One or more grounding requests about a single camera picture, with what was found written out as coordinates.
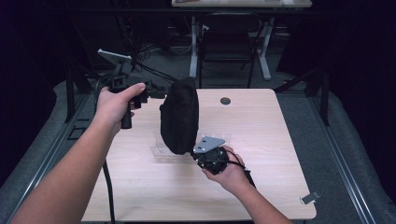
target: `handheld device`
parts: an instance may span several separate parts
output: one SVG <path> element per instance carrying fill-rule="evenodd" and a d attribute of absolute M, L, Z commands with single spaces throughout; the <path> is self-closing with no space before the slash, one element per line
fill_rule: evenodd
<path fill-rule="evenodd" d="M 141 108 L 142 103 L 147 103 L 149 97 L 156 99 L 165 98 L 165 95 L 168 93 L 168 87 L 157 86 L 147 78 L 131 75 L 133 71 L 133 67 L 130 65 L 132 61 L 131 56 L 116 54 L 102 49 L 98 50 L 98 54 L 116 65 L 116 68 L 110 76 L 106 76 L 101 79 L 101 82 L 104 85 L 107 85 L 111 92 L 117 93 L 124 91 L 125 89 L 140 82 L 146 84 L 145 90 L 132 98 L 130 102 L 134 106 L 134 109 Z M 128 104 L 128 107 L 122 118 L 122 129 L 132 128 L 131 104 Z"/>
<path fill-rule="evenodd" d="M 223 139 L 205 136 L 192 150 L 192 158 L 197 161 L 199 167 L 208 170 L 212 175 L 218 175 L 223 172 L 228 164 L 240 166 L 247 176 L 249 183 L 256 187 L 250 175 L 250 171 L 242 165 L 235 154 L 221 147 L 224 143 L 225 141 Z M 230 161 L 227 152 L 235 156 L 237 161 Z"/>

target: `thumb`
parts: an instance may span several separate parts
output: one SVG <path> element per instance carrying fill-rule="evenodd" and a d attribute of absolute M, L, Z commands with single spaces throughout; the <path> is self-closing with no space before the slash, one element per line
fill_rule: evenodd
<path fill-rule="evenodd" d="M 108 91 L 108 89 L 109 89 L 109 87 L 108 87 L 108 86 L 105 86 L 105 87 L 103 87 L 103 88 L 100 90 L 100 92 L 102 92 L 102 91 Z"/>
<path fill-rule="evenodd" d="M 129 101 L 134 96 L 140 94 L 145 88 L 146 85 L 144 83 L 137 83 L 134 84 L 132 87 L 129 87 L 128 89 L 125 89 L 124 91 L 120 92 L 120 94 L 122 95 L 122 98 L 125 99 L 125 101 Z"/>

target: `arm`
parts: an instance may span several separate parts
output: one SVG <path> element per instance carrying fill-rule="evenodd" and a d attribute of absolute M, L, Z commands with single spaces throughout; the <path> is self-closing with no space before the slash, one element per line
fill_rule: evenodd
<path fill-rule="evenodd" d="M 129 100 L 145 89 L 101 90 L 90 127 L 26 198 L 11 223 L 79 223 Z"/>
<path fill-rule="evenodd" d="M 230 147 L 223 146 L 226 150 L 233 152 Z M 232 153 L 229 153 L 231 161 L 237 161 Z M 250 183 L 241 167 L 229 164 L 219 175 L 212 175 L 203 169 L 204 174 L 210 180 L 216 181 L 221 186 L 233 194 L 247 209 L 253 222 L 256 224 L 264 223 L 291 223 L 282 213 L 271 205 Z"/>

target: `right hand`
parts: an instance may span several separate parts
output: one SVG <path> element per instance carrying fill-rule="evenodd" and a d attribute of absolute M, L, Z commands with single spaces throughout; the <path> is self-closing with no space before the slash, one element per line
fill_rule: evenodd
<path fill-rule="evenodd" d="M 245 166 L 242 158 L 238 154 L 234 153 L 231 147 L 227 147 L 227 146 L 222 146 L 222 147 L 224 147 L 225 150 L 232 152 L 232 153 L 227 152 L 230 161 L 238 162 L 239 160 L 241 164 Z M 202 172 L 204 172 L 204 174 L 208 179 L 218 182 L 219 184 L 221 184 L 221 186 L 224 189 L 228 190 L 232 194 L 235 194 L 241 191 L 242 189 L 245 189 L 246 187 L 251 187 L 245 175 L 245 172 L 242 170 L 242 168 L 232 163 L 229 163 L 225 168 L 225 170 L 218 175 L 212 175 L 206 169 L 203 169 Z"/>
<path fill-rule="evenodd" d="M 140 94 L 145 88 L 146 85 L 144 83 L 137 83 L 119 93 L 109 91 L 109 87 L 102 88 L 93 120 L 104 122 L 115 135 L 120 131 L 121 120 L 130 100 Z"/>

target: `black foam cover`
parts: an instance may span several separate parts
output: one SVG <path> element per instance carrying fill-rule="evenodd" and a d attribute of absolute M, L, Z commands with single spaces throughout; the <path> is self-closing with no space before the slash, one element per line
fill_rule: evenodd
<path fill-rule="evenodd" d="M 198 133 L 199 103 L 192 77 L 174 82 L 161 110 L 161 136 L 178 155 L 192 152 Z"/>

